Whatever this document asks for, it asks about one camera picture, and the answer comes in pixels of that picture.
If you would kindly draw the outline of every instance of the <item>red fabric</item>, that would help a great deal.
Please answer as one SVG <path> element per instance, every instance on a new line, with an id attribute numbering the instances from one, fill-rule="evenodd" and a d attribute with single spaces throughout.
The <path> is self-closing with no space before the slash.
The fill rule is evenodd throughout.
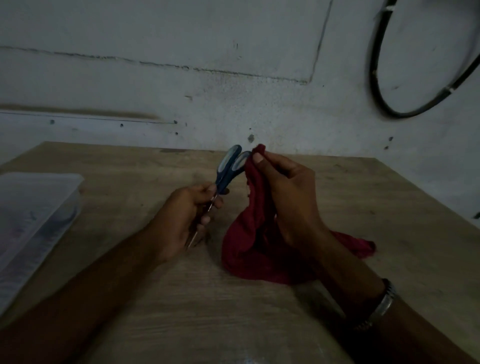
<path id="1" fill-rule="evenodd" d="M 265 146 L 259 144 L 252 153 L 264 155 Z M 222 245 L 222 263 L 234 276 L 244 279 L 262 279 L 282 284 L 297 284 L 315 279 L 297 250 L 287 245 L 277 223 L 270 186 L 253 164 L 252 157 L 245 163 L 250 203 L 229 227 Z M 333 235 L 359 258 L 375 251 L 373 242 L 357 239 L 341 232 Z"/>

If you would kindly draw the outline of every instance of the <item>person's left hand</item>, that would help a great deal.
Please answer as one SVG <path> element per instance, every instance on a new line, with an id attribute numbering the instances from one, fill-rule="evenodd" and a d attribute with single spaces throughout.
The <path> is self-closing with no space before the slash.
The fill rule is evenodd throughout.
<path id="1" fill-rule="evenodd" d="M 210 216 L 201 214 L 204 205 L 210 202 L 215 192 L 216 186 L 211 182 L 179 188 L 172 192 L 152 221 L 144 228 L 144 233 L 149 239 L 158 244 L 159 262 L 170 260 L 184 249 L 193 223 L 197 223 L 198 235 L 202 236 L 205 233 Z M 221 208 L 222 205 L 223 199 L 218 196 L 214 206 Z"/>

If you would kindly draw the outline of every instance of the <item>person's right hand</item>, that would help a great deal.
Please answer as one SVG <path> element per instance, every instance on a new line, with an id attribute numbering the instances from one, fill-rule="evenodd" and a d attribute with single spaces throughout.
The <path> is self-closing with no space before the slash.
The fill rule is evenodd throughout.
<path id="1" fill-rule="evenodd" d="M 312 233 L 328 232 L 318 212 L 315 172 L 279 154 L 265 156 L 255 153 L 253 161 L 270 184 L 278 227 L 287 244 L 301 248 Z"/>

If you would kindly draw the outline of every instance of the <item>scissors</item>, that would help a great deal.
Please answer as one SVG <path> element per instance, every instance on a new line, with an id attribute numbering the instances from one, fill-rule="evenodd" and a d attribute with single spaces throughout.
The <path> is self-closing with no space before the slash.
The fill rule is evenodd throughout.
<path id="1" fill-rule="evenodd" d="M 250 154 L 252 154 L 250 151 L 242 153 L 240 145 L 234 145 L 227 151 L 216 169 L 216 193 L 210 200 L 210 204 L 208 205 L 208 208 L 206 208 L 204 214 L 212 209 L 213 202 L 219 194 L 222 194 L 225 191 L 228 184 L 245 170 L 245 162 Z M 190 248 L 197 234 L 198 231 L 195 232 L 192 239 L 186 244 L 186 249 Z"/>

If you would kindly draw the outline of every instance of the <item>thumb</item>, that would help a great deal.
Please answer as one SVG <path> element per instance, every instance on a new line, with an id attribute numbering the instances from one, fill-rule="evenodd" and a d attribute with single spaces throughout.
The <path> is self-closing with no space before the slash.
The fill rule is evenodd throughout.
<path id="1" fill-rule="evenodd" d="M 191 189 L 191 191 L 193 196 L 193 202 L 196 205 L 202 205 L 202 204 L 206 204 L 213 198 L 216 192 L 216 185 L 213 183 L 210 186 L 208 186 L 208 188 L 206 189 L 205 188 L 201 190 Z"/>
<path id="2" fill-rule="evenodd" d="M 252 158 L 258 170 L 268 179 L 270 184 L 284 177 L 260 153 L 255 153 Z"/>

